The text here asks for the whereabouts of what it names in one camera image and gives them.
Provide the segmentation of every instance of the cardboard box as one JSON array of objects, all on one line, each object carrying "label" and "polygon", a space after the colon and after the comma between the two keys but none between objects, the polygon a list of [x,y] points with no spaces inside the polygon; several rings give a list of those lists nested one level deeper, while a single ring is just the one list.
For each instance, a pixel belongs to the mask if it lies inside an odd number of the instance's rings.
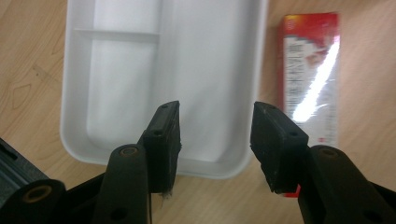
[{"label": "cardboard box", "polygon": [[279,26],[279,106],[311,147],[337,147],[339,49],[336,13],[288,15]]}]

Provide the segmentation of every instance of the metal bolt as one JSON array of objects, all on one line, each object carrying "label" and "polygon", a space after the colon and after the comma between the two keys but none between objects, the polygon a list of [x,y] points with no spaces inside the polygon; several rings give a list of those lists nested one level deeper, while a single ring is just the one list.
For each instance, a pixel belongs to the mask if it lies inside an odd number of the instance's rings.
[{"label": "metal bolt", "polygon": [[37,186],[29,189],[22,197],[26,203],[36,203],[47,198],[52,192],[52,187],[49,185]]},{"label": "metal bolt", "polygon": [[130,157],[133,156],[135,153],[137,153],[137,151],[138,150],[135,147],[126,147],[120,151],[120,155],[122,157]]}]

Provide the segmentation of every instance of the wooden table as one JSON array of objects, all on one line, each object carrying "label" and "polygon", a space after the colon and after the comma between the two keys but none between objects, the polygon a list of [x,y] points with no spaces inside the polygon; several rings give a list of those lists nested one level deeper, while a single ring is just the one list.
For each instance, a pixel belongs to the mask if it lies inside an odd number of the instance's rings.
[{"label": "wooden table", "polygon": [[[260,99],[276,102],[276,27],[285,14],[341,14],[339,146],[365,176],[396,190],[396,1],[273,0]],[[71,188],[104,166],[70,157],[60,140],[66,1],[0,1],[0,136]],[[297,201],[270,192],[252,160],[227,180],[178,176],[153,197],[154,223],[302,223]]]}]

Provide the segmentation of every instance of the table surface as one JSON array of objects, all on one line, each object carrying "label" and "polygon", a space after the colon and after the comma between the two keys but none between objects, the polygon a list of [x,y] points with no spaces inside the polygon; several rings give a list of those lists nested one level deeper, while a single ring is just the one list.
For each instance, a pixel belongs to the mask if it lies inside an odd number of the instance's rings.
[{"label": "table surface", "polygon": [[[76,161],[59,135],[66,1],[0,1],[0,137],[68,188],[106,167]],[[286,14],[341,15],[339,148],[396,190],[396,1],[269,2],[260,99],[276,103],[276,27]],[[255,159],[226,180],[178,176],[153,196],[154,223],[303,223],[295,199],[270,192]]]}]

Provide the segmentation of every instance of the white plastic tray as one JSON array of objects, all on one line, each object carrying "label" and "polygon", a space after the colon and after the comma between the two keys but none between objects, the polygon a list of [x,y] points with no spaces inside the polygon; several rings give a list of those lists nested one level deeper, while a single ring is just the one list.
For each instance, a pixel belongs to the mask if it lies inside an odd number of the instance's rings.
[{"label": "white plastic tray", "polygon": [[156,108],[180,101],[183,175],[227,178],[248,164],[266,0],[69,0],[61,137],[106,164]]}]

